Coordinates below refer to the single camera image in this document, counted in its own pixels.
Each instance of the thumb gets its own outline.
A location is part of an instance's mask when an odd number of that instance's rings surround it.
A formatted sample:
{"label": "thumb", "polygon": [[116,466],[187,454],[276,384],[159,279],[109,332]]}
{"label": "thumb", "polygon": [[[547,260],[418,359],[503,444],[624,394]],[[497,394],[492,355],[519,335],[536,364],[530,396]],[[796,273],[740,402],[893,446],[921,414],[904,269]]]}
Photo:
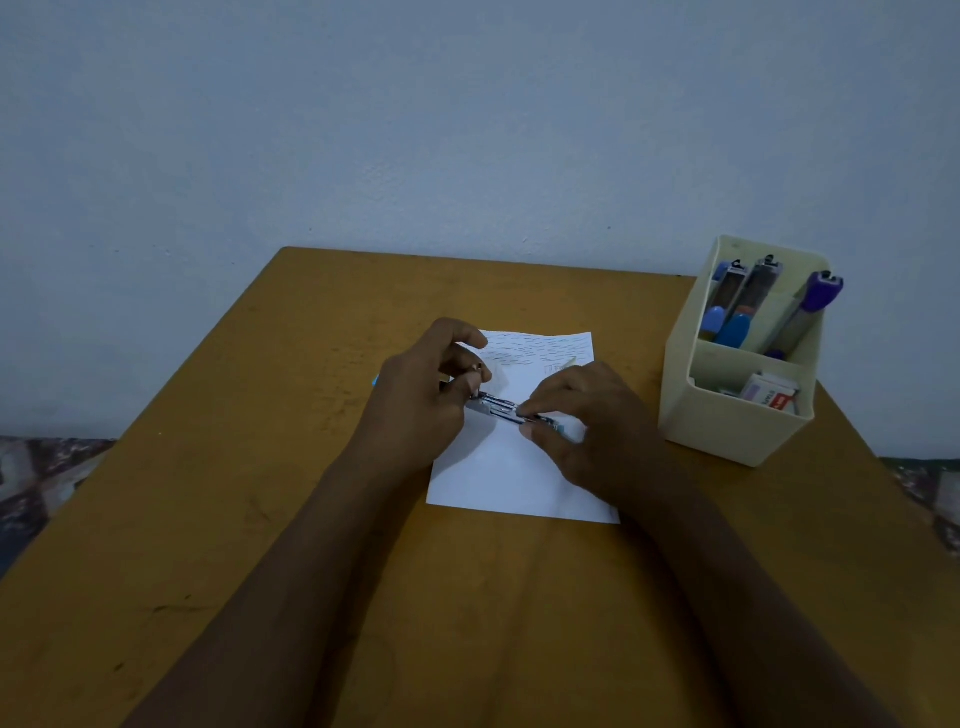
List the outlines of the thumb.
{"label": "thumb", "polygon": [[580,446],[574,445],[557,430],[543,423],[523,423],[520,434],[549,455],[557,464],[563,476],[574,485],[578,485],[573,477],[574,462]]}
{"label": "thumb", "polygon": [[453,381],[448,382],[441,393],[441,399],[456,404],[463,409],[467,400],[469,400],[475,392],[480,390],[480,383],[482,381],[483,375],[480,372],[471,370],[466,374],[458,376]]}

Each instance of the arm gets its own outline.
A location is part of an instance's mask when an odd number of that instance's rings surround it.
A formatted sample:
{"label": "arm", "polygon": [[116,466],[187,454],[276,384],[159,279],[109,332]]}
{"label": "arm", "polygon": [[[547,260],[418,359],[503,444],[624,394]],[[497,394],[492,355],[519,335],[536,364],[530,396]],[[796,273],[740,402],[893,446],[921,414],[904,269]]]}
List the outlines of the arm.
{"label": "arm", "polygon": [[763,570],[672,461],[643,402],[606,364],[549,379],[520,414],[561,411],[587,426],[574,445],[544,425],[523,434],[572,483],[651,536],[707,636],[744,725],[899,724]]}
{"label": "arm", "polygon": [[[350,443],[202,635],[125,728],[301,726],[350,570],[392,490],[463,428],[490,371],[457,345],[476,328],[442,319],[380,372]],[[441,393],[438,373],[456,376]]]}

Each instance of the wall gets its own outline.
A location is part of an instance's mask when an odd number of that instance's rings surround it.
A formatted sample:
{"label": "wall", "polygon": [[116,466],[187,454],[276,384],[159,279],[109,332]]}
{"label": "wall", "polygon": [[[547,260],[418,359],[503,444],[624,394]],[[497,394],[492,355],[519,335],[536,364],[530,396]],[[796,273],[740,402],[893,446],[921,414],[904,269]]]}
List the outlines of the wall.
{"label": "wall", "polygon": [[0,432],[120,434],[282,245],[694,273],[728,232],[848,278],[822,379],[876,451],[958,454],[951,0],[0,13]]}

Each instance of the desk surface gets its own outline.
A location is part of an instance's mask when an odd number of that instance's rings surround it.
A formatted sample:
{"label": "desk surface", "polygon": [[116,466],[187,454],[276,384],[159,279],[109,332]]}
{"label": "desk surface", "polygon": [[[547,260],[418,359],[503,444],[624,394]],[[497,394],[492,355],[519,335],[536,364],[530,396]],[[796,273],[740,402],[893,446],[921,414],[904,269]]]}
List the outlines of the desk surface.
{"label": "desk surface", "polygon": [[[593,332],[653,406],[691,279],[285,249],[0,582],[0,715],[115,726],[197,637],[439,315]],[[907,725],[960,725],[960,569],[821,390],[755,471],[688,449],[762,564]],[[331,638],[318,725],[715,726],[725,698],[642,534],[385,511]]]}

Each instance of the hand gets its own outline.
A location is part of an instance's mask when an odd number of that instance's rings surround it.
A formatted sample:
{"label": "hand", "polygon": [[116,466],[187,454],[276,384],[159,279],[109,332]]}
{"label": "hand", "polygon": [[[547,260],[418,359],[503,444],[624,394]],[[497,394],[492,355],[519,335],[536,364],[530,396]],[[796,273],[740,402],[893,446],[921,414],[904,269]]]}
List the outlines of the hand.
{"label": "hand", "polygon": [[535,423],[524,424],[520,432],[550,456],[567,480],[618,508],[658,488],[677,468],[646,405],[603,362],[549,376],[517,408],[524,417],[547,412],[582,420],[584,442],[576,445]]}
{"label": "hand", "polygon": [[[487,346],[478,328],[438,319],[404,353],[380,368],[370,400],[344,456],[399,482],[426,468],[464,427],[464,405],[492,374],[479,356],[464,349]],[[440,391],[440,377],[455,377]]]}

